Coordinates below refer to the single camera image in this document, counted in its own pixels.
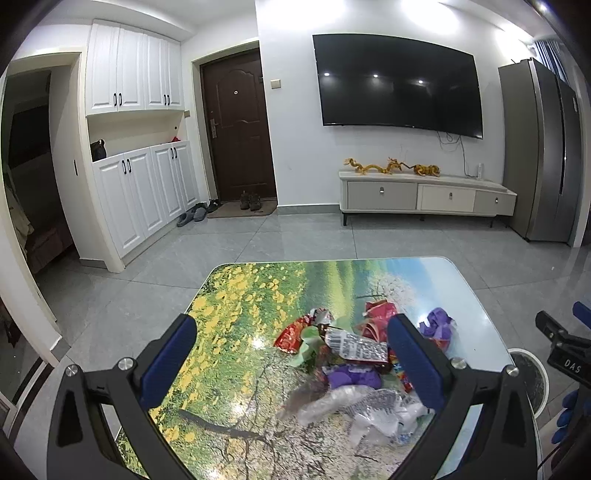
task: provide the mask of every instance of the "golden dragon figurine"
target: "golden dragon figurine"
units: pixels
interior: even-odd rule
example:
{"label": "golden dragon figurine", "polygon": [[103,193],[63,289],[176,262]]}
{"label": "golden dragon figurine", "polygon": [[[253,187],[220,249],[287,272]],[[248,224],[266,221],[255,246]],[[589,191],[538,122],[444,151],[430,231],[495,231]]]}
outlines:
{"label": "golden dragon figurine", "polygon": [[371,164],[367,166],[363,166],[361,163],[355,161],[354,158],[347,158],[344,162],[344,165],[351,165],[355,168],[357,173],[361,173],[361,175],[365,175],[370,168],[377,170],[380,173],[385,174],[392,174],[394,170],[402,171],[402,167],[406,167],[409,170],[415,172],[416,175],[420,175],[424,177],[425,175],[431,175],[432,177],[438,177],[441,173],[439,167],[437,165],[413,165],[412,167],[406,165],[404,162],[399,162],[395,158],[388,157],[388,165],[386,168],[380,167],[379,165]]}

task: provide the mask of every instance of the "red candy wrapper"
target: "red candy wrapper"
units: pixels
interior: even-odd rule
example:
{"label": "red candy wrapper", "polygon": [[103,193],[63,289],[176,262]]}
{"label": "red candy wrapper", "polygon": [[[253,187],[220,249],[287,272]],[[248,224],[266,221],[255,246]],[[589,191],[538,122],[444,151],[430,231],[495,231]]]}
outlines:
{"label": "red candy wrapper", "polygon": [[297,353],[301,346],[301,331],[312,324],[312,318],[308,315],[298,318],[295,322],[290,323],[281,332],[279,337],[273,343],[279,350],[286,353]]}

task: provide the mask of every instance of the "doorway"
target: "doorway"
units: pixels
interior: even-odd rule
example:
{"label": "doorway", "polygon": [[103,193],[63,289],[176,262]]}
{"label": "doorway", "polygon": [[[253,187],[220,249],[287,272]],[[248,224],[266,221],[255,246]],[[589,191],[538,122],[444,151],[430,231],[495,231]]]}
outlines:
{"label": "doorway", "polygon": [[242,192],[276,198],[258,49],[201,65],[202,95],[219,199]]}

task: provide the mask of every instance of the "refrigerator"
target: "refrigerator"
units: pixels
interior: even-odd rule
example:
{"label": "refrigerator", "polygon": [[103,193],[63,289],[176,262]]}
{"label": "refrigerator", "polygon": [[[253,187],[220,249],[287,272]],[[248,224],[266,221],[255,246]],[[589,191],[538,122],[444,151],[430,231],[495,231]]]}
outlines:
{"label": "refrigerator", "polygon": [[509,225],[528,241],[568,242],[583,168],[575,92],[534,59],[500,67],[499,76],[503,185],[517,194]]}

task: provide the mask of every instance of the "wall-mounted tv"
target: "wall-mounted tv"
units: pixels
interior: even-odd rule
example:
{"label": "wall-mounted tv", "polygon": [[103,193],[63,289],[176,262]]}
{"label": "wall-mounted tv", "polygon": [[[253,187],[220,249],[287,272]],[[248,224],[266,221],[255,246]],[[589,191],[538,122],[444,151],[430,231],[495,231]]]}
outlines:
{"label": "wall-mounted tv", "polygon": [[472,55],[385,35],[313,39],[324,125],[392,125],[482,138]]}

